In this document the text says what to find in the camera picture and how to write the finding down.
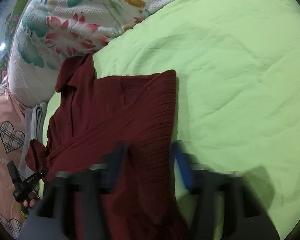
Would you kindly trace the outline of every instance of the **gray folded cloth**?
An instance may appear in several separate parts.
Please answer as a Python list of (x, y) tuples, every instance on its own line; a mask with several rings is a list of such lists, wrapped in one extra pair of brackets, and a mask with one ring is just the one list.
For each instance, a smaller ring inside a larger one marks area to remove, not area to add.
[(42, 128), (44, 119), (47, 114), (46, 102), (35, 106), (34, 108), (26, 109), (26, 134), (25, 141), (23, 143), (22, 155), (20, 159), (20, 164), (18, 170), (20, 172), (21, 178), (24, 180), (31, 176), (34, 171), (32, 171), (26, 164), (26, 155), (28, 153), (28, 148), (30, 141), (36, 139), (42, 143)]

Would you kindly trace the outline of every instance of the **ribbed knit fabric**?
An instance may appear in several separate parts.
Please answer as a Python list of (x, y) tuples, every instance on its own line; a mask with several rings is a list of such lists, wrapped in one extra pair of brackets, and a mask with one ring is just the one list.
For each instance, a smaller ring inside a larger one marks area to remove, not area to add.
[[(129, 153), (123, 171), (113, 193), (103, 198), (113, 240), (187, 239), (168, 154), (175, 71), (96, 79), (91, 55), (73, 57), (64, 61), (56, 91), (61, 105), (50, 119), (47, 147), (31, 141), (27, 165), (34, 171), (47, 166), (50, 181), (58, 171), (89, 168), (125, 141)], [(76, 231), (83, 239), (79, 221)]]

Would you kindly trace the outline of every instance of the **pillow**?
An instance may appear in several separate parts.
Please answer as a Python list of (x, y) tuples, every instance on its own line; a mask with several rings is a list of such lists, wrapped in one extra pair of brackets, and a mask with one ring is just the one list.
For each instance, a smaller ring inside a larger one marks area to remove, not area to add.
[[(177, 0), (111, 41), (94, 62), (98, 78), (175, 69), (174, 139), (212, 170), (243, 174), (281, 239), (290, 233), (300, 219), (295, 0)], [(48, 110), (59, 102), (56, 94)], [(178, 204), (190, 223), (191, 198), (175, 173)]]
[(12, 195), (15, 187), (7, 163), (12, 160), (19, 166), (25, 137), (25, 109), (11, 96), (5, 78), (0, 85), (0, 222), (14, 239), (19, 235), (24, 217)]

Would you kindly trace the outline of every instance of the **green bedsheet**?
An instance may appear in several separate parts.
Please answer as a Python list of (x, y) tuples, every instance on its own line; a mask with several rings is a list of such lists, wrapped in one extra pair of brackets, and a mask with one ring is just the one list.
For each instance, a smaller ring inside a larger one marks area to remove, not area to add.
[[(300, 219), (300, 7), (295, 0), (177, 0), (94, 56), (98, 78), (175, 69), (174, 139), (239, 171), (281, 239)], [(44, 126), (60, 104), (55, 94)], [(176, 169), (176, 196), (191, 198)]]

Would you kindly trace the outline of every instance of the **pink pillowcase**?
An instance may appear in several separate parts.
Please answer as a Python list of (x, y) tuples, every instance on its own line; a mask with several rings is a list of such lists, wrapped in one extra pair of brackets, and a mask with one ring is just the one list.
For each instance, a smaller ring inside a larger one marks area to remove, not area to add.
[(11, 96), (6, 77), (0, 85), (0, 222), (14, 239), (24, 217), (20, 204), (12, 196), (15, 188), (7, 163), (13, 160), (19, 166), (25, 138), (25, 110), (26, 106)]

